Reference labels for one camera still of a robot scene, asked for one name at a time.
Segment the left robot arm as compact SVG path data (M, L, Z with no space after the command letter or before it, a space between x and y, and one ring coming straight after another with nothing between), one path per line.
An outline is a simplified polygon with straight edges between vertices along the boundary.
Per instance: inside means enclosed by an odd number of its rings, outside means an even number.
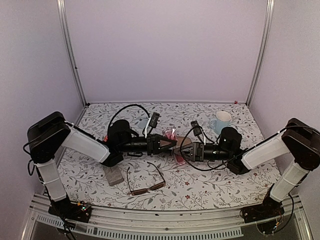
M28 154L55 202L55 209L63 216L74 213L74 205L67 199L67 192L59 176L55 154L59 148L79 152L106 167L120 163L124 153L146 153L157 155L177 145L175 139L146 132L140 136L131 129L125 119L112 122L107 129L107 140L103 141L67 122L61 112L53 112L27 131Z

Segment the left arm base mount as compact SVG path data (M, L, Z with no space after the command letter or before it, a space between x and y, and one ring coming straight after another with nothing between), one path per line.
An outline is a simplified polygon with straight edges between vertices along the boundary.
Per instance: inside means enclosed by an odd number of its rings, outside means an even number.
M64 220L88 223L92 214L92 204L89 202L71 202L68 198L52 201L48 213Z

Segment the pink sunglasses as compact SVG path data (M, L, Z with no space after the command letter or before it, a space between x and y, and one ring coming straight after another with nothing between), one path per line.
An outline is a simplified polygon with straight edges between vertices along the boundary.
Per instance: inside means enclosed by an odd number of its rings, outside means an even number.
M173 156L177 165L179 166L184 165L186 162L184 158L179 154L179 148L182 144L184 137L178 136L177 129L175 126L164 129L162 131L162 135L168 138L169 140L177 141L176 145L172 148L171 155Z

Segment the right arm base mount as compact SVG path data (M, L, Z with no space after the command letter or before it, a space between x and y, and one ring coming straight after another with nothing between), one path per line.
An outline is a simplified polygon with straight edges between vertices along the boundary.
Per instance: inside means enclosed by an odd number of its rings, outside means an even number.
M257 225L257 229L264 235L272 235L278 229L285 213L281 202L266 196L262 203L243 207L239 215L245 223L258 222L273 218L271 221L262 222Z

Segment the black glasses case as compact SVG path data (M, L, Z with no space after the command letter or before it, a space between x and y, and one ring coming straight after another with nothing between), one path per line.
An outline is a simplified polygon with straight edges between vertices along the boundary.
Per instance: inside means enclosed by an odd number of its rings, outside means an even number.
M177 136L176 137L176 140L177 140L177 143L175 145L176 148L179 148L181 145L182 146L185 146L185 145L188 145L188 144L191 144L192 143L192 140L189 138L189 137L186 137L184 139L183 136Z

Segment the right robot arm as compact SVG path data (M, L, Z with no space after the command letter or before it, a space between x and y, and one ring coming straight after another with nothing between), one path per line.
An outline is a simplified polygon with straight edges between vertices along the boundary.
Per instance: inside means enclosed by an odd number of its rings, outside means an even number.
M190 166L194 162L222 161L232 173L243 175L265 162L291 154L293 161L285 169L280 179L268 190L258 213L269 218L278 210L291 190L306 178L309 172L320 166L320 132L296 118L287 125L248 149L241 149L242 135L233 127L224 127L217 143L182 143L173 150Z

